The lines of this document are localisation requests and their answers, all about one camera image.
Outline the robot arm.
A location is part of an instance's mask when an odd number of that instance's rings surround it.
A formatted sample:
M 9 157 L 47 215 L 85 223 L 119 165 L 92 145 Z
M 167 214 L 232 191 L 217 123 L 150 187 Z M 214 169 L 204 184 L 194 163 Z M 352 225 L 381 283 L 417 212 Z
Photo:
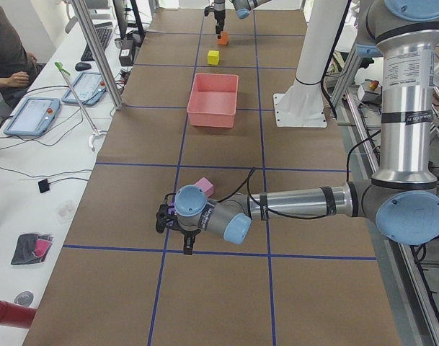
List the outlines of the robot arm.
M 236 15 L 239 19 L 245 19 L 249 16 L 249 13 L 257 7 L 270 2 L 270 0 L 231 0 Z M 206 6 L 203 10 L 204 16 L 207 17 L 210 13 L 213 13 L 216 21 L 216 36 L 221 38 L 224 33 L 224 26 L 226 20 L 226 1 L 214 0 L 212 4 Z
M 369 180 L 339 187 L 234 192 L 209 199 L 196 186 L 181 187 L 163 202 L 156 230 L 180 231 L 190 254 L 201 231 L 234 244 L 254 219 L 314 220 L 345 214 L 367 218 L 387 238 L 421 245 L 439 236 L 437 180 L 428 169 L 433 122 L 433 67 L 439 43 L 439 1 L 364 1 L 357 45 L 383 56 L 380 166 Z

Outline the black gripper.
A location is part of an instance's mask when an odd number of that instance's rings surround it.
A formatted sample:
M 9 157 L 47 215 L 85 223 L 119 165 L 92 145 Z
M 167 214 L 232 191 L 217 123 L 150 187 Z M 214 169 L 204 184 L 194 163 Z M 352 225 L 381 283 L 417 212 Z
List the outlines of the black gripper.
M 225 4 L 212 4 L 204 8 L 204 15 L 207 17 L 210 13 L 214 14 L 216 22 L 216 35 L 221 35 L 221 23 L 225 22 L 226 8 Z
M 169 204 L 161 204 L 159 206 L 159 210 L 156 213 L 156 232 L 159 234 L 163 234 L 165 229 L 170 228 L 171 230 L 179 231 L 184 235 L 184 244 L 183 244 L 183 254 L 192 255 L 192 239 L 196 237 L 198 234 L 198 230 L 188 231 L 181 227 L 180 222 L 177 220 L 174 222 L 172 227 L 167 226 L 168 221 L 168 208 Z

